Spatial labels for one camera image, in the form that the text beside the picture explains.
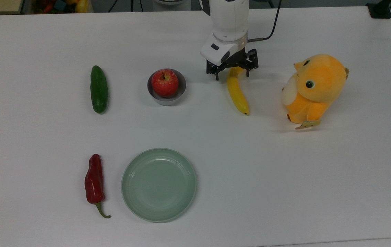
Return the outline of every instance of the floor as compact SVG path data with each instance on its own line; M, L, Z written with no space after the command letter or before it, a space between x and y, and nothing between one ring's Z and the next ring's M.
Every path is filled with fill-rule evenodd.
M134 11L141 11L141 3L144 11L153 11L154 0L134 0ZM108 12L115 0L91 0L94 12ZM274 6L279 0L272 0ZM379 3L379 0L293 0L282 2L282 8L309 8L309 7L339 7L339 6L365 6L366 3ZM128 0L117 0L112 12L129 12L131 2ZM270 8L268 2L257 2L249 0L250 8ZM198 0L192 0L191 10L200 10Z

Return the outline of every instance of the green plate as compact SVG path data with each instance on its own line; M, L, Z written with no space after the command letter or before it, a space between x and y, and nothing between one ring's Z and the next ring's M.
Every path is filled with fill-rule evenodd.
M127 207L141 219L169 222L189 207L197 188L194 169L174 150L152 149L130 162L122 178Z

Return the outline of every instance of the plush toy ear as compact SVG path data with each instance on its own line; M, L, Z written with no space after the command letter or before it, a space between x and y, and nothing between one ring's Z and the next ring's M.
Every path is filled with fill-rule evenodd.
M349 69L348 68L345 68L345 73L346 73L346 78L345 78L345 80L346 80L346 79L348 79L348 74L349 74Z

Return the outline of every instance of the banana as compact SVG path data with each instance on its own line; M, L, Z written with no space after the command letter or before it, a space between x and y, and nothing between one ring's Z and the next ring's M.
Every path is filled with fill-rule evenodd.
M229 70L229 74L227 75L227 90L238 111L244 115L249 115L249 105L238 84L238 75L243 70L240 67L233 67Z

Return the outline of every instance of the plush toy eye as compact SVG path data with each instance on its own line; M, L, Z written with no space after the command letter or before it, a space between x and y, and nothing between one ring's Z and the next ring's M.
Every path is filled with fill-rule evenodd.
M309 89L311 89L312 87L315 87L315 83L311 80L307 80L307 82L305 83L305 86L308 87Z

